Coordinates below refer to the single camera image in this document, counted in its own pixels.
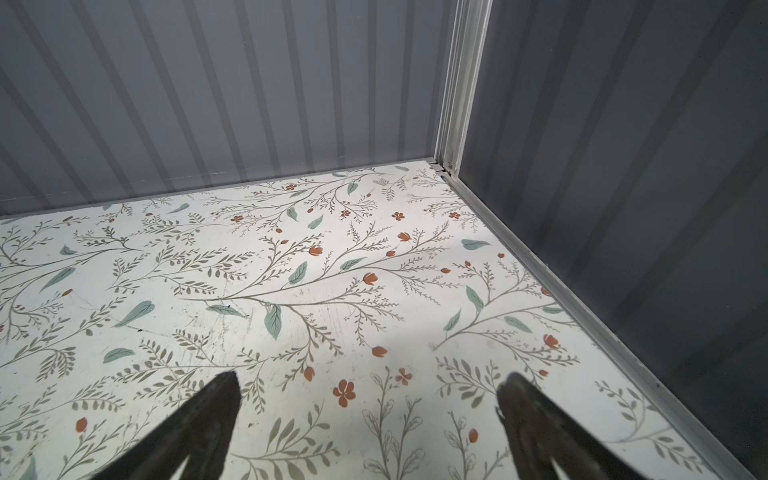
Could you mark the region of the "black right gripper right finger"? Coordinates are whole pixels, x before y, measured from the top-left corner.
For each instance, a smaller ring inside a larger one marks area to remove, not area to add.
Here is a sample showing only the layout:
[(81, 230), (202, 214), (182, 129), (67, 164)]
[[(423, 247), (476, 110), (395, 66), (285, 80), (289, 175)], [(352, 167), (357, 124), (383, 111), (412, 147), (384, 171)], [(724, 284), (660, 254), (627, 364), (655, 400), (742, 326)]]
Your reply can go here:
[(522, 374), (497, 388), (497, 416), (521, 479), (641, 479)]

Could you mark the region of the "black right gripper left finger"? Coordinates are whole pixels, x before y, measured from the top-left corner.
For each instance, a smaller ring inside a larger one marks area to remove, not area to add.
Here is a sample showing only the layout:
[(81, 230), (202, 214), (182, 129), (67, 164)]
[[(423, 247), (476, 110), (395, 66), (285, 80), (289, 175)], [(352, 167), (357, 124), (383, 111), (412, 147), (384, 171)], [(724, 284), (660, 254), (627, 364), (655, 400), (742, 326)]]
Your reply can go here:
[(97, 479), (218, 479), (241, 405), (237, 374), (218, 374)]

